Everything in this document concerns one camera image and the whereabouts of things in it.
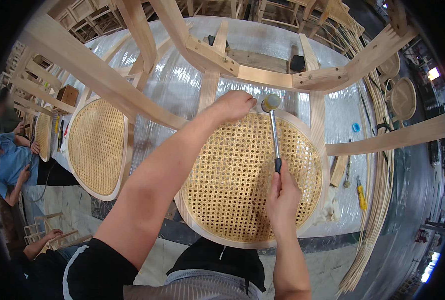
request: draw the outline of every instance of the hand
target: hand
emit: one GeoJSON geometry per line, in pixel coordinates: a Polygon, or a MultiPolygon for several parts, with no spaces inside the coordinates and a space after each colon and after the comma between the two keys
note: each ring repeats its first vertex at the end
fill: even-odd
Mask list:
{"type": "Polygon", "coordinates": [[[24,125],[22,124],[22,122],[19,122],[19,124],[15,127],[13,132],[14,132],[15,135],[18,135],[18,134],[24,132],[24,125]]]}
{"type": "Polygon", "coordinates": [[[20,180],[21,183],[25,183],[30,176],[31,172],[29,171],[29,165],[27,165],[24,169],[22,169],[22,171],[20,171],[18,180],[20,180]]]}
{"type": "Polygon", "coordinates": [[[48,240],[52,240],[55,237],[58,237],[60,235],[63,235],[63,231],[61,229],[53,229],[53,230],[49,231],[48,234],[46,234],[46,237],[48,240]]]}
{"type": "Polygon", "coordinates": [[[39,145],[36,142],[32,143],[31,152],[34,154],[39,154],[39,145]]]}
{"type": "Polygon", "coordinates": [[[289,173],[287,162],[281,159],[281,174],[274,172],[266,199],[266,212],[276,239],[296,233],[296,212],[301,201],[301,190],[289,173]]]}
{"type": "Polygon", "coordinates": [[[243,90],[232,90],[211,105],[215,112],[222,117],[223,122],[237,121],[245,117],[257,100],[243,90]]]}

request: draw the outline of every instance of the yellow utility knife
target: yellow utility knife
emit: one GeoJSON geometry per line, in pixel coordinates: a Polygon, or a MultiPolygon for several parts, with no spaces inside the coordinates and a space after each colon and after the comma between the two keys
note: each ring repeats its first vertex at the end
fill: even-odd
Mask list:
{"type": "Polygon", "coordinates": [[[362,210],[366,210],[366,208],[368,208],[368,205],[366,204],[366,200],[364,199],[363,186],[361,185],[361,180],[359,180],[359,175],[356,177],[356,183],[357,195],[359,196],[359,207],[361,207],[362,210]]]}

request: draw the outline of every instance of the rattan cane webbing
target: rattan cane webbing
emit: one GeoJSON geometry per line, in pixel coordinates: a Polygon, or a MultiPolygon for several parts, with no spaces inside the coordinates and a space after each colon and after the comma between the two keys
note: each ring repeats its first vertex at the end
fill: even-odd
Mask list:
{"type": "Polygon", "coordinates": [[[124,148],[124,117],[104,99],[75,116],[68,140],[69,159],[79,179],[100,195],[111,195],[118,183],[124,148]]]}
{"type": "MultiPolygon", "coordinates": [[[[322,164],[309,138],[291,123],[277,118],[280,156],[302,191],[296,214],[299,228],[318,204],[322,164]]],[[[196,223],[214,236],[234,242],[274,239],[265,212],[274,172],[271,121],[250,113],[220,126],[203,146],[181,195],[196,223]]]]}
{"type": "Polygon", "coordinates": [[[36,120],[36,129],[34,130],[34,141],[39,145],[39,154],[42,159],[47,159],[47,154],[51,147],[49,134],[49,127],[52,126],[51,117],[46,114],[39,114],[36,120]]]}

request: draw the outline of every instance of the white stripe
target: white stripe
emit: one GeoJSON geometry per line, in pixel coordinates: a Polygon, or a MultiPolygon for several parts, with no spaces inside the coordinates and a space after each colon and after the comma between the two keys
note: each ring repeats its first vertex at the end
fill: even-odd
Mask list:
{"type": "Polygon", "coordinates": [[[69,273],[71,265],[76,260],[78,255],[83,253],[87,248],[89,248],[88,245],[84,245],[84,246],[79,247],[75,251],[73,257],[71,257],[71,259],[67,263],[66,269],[64,269],[64,277],[63,277],[63,296],[64,296],[64,300],[73,300],[73,298],[70,295],[70,288],[69,288],[69,285],[68,285],[68,273],[69,273]]]}

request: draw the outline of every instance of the person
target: person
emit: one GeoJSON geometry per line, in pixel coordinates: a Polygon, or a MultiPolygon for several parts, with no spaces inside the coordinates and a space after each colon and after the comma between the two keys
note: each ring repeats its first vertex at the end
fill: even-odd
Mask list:
{"type": "Polygon", "coordinates": [[[62,234],[60,229],[53,229],[39,241],[13,255],[10,266],[28,299],[64,299],[64,269],[76,250],[87,242],[40,253],[48,241],[62,234]]]}
{"type": "MultiPolygon", "coordinates": [[[[98,228],[66,266],[66,300],[261,299],[264,269],[255,249],[236,249],[200,238],[169,270],[164,286],[132,285],[166,211],[209,136],[255,106],[244,91],[229,91],[157,147],[132,173],[98,228]]],[[[278,299],[310,299],[311,287],[298,243],[295,217],[301,191],[283,159],[266,200],[278,248],[274,288],[278,299]]]]}
{"type": "Polygon", "coordinates": [[[0,89],[0,132],[3,134],[14,132],[16,135],[24,136],[24,125],[14,111],[14,102],[10,99],[11,93],[8,88],[0,89]]]}
{"type": "Polygon", "coordinates": [[[39,145],[14,132],[0,134],[0,195],[14,206],[23,184],[67,186],[79,185],[76,178],[51,158],[39,157],[39,145]],[[8,192],[8,186],[14,186],[8,192]]]}

